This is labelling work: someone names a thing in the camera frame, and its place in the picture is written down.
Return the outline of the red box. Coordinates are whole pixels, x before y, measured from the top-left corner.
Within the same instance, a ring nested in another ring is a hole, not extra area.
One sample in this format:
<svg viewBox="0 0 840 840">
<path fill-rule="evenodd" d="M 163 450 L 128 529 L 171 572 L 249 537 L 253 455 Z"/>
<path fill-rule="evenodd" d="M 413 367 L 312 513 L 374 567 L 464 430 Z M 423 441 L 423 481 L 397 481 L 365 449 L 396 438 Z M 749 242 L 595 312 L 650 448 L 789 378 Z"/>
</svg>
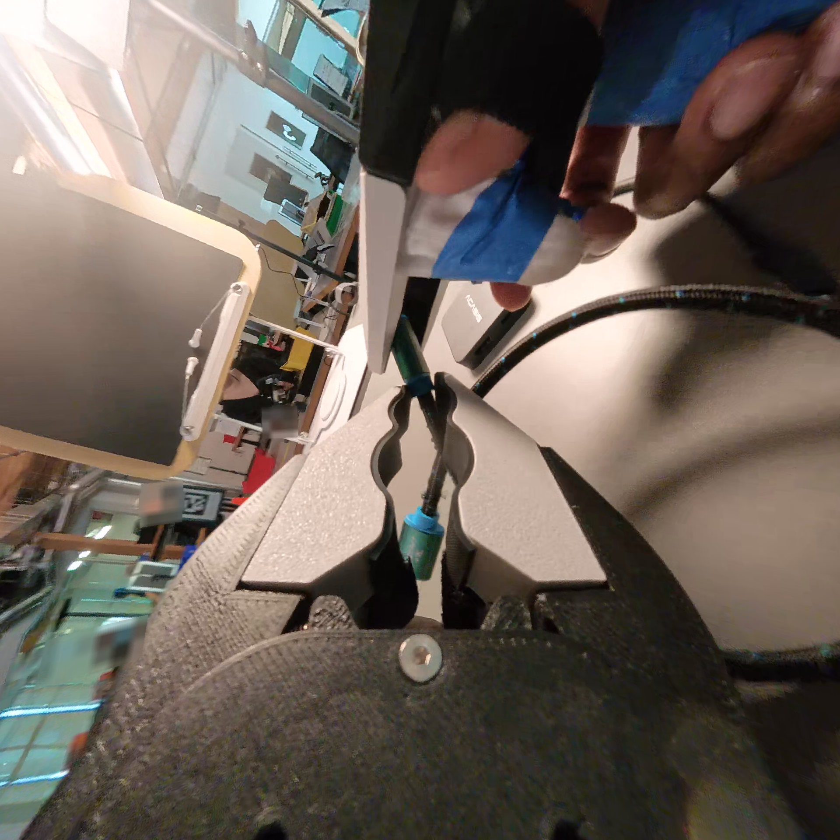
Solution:
<svg viewBox="0 0 840 840">
<path fill-rule="evenodd" d="M 275 458 L 266 451 L 257 449 L 255 451 L 247 477 L 243 481 L 242 491 L 245 497 L 250 497 L 257 492 L 272 477 L 277 467 Z"/>
</svg>

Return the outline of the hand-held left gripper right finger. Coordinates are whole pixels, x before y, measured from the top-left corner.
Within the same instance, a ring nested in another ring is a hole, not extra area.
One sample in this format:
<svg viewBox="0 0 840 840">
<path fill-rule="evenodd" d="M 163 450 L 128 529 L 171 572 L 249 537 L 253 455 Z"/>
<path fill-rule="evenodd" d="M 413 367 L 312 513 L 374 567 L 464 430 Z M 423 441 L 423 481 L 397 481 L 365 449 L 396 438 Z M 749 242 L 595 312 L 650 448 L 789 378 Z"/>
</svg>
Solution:
<svg viewBox="0 0 840 840">
<path fill-rule="evenodd" d="M 441 572 L 446 629 L 479 629 L 503 599 L 608 592 L 540 445 L 452 374 L 435 376 L 442 467 L 454 483 Z"/>
</svg>

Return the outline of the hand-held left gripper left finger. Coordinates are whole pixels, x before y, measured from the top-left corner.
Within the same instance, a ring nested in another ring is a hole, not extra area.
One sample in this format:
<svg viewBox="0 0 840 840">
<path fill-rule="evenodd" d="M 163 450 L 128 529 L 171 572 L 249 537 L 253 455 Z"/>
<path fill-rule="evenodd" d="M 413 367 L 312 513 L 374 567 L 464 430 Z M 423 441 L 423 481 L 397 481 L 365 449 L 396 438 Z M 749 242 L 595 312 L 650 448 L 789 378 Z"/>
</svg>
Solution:
<svg viewBox="0 0 840 840">
<path fill-rule="evenodd" d="M 403 466 L 412 398 L 393 387 L 312 447 L 239 581 L 255 592 L 341 598 L 362 627 L 400 629 L 417 610 L 389 484 Z"/>
</svg>

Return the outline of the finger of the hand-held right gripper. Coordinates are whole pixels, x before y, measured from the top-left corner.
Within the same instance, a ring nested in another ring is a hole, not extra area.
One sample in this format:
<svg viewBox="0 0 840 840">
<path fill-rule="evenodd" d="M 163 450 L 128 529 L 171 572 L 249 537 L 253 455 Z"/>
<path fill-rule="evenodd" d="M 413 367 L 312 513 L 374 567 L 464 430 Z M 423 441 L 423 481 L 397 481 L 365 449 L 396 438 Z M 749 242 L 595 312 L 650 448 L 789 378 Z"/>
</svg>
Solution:
<svg viewBox="0 0 840 840">
<path fill-rule="evenodd" d="M 360 309 L 367 365 L 385 372 L 401 317 L 407 273 L 401 267 L 408 194 L 367 170 L 360 172 Z"/>
</svg>

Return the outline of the white bar bracket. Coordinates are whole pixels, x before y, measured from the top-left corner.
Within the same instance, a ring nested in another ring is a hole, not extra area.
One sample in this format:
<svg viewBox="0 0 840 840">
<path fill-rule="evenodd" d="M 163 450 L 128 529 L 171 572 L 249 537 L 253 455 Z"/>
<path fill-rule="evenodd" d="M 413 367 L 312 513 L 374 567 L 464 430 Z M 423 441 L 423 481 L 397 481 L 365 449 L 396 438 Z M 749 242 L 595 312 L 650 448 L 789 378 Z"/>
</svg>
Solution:
<svg viewBox="0 0 840 840">
<path fill-rule="evenodd" d="M 180 436 L 186 442 L 201 437 L 216 404 L 217 388 L 228 370 L 228 357 L 241 332 L 240 322 L 247 314 L 250 295 L 251 288 L 243 281 L 231 284 L 187 343 L 192 351 L 199 351 L 205 327 L 215 321 L 216 328 L 204 357 L 191 355 L 185 363 Z"/>
</svg>

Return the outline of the black white marker tag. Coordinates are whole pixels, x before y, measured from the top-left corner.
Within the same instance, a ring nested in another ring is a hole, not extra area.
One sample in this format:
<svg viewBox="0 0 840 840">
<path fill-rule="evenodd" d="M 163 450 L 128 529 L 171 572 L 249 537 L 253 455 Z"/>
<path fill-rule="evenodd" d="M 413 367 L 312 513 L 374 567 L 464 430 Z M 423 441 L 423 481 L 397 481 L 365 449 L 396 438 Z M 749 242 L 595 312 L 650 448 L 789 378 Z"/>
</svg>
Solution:
<svg viewBox="0 0 840 840">
<path fill-rule="evenodd" d="M 188 485 L 182 488 L 182 521 L 214 524 L 222 508 L 224 489 Z"/>
</svg>

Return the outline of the dark board with wooden frame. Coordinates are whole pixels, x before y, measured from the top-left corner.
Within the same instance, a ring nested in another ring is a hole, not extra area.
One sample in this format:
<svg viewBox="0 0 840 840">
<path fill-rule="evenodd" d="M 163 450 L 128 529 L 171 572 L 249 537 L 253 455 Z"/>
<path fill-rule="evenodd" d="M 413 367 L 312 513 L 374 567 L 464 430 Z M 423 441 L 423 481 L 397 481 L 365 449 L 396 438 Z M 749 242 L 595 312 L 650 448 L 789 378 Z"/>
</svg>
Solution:
<svg viewBox="0 0 840 840">
<path fill-rule="evenodd" d="M 261 260 L 242 233 L 99 175 L 2 174 L 2 446 L 162 480 L 198 457 L 180 436 L 187 343 Z"/>
</svg>

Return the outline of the black adapter hub with cable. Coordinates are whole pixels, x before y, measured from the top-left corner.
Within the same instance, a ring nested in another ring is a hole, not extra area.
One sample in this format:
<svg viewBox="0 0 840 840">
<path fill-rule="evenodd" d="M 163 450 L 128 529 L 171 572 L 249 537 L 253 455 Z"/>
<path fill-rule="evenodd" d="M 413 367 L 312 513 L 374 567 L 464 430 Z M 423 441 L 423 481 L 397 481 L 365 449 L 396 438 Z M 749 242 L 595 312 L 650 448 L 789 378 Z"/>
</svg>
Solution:
<svg viewBox="0 0 840 840">
<path fill-rule="evenodd" d="M 832 273 L 804 246 L 774 238 L 754 220 L 719 197 L 706 193 L 700 199 L 738 240 L 753 266 L 774 278 L 785 289 L 807 297 L 834 294 Z M 510 311 L 492 296 L 487 283 L 460 289 L 445 311 L 444 336 L 455 362 L 477 371 L 498 351 L 528 317 L 532 304 Z"/>
</svg>

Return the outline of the person's right hand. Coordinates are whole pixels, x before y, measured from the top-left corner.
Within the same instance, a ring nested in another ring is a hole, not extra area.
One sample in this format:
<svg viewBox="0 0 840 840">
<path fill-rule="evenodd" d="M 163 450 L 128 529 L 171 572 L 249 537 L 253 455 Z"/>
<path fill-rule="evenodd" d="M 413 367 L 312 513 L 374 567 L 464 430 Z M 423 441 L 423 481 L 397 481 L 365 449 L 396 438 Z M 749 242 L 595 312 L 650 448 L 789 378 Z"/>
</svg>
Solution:
<svg viewBox="0 0 840 840">
<path fill-rule="evenodd" d="M 771 32 L 724 56 L 699 84 L 679 124 L 641 127 L 635 210 L 663 218 L 687 208 L 730 169 L 741 184 L 768 181 L 820 149 L 838 131 L 839 4 L 804 33 Z M 611 202 L 630 127 L 586 124 L 562 195 L 587 209 L 585 256 L 599 259 L 635 230 L 635 212 Z M 478 112 L 437 128 L 415 173 L 418 188 L 451 195 L 511 168 L 527 135 Z"/>
</svg>

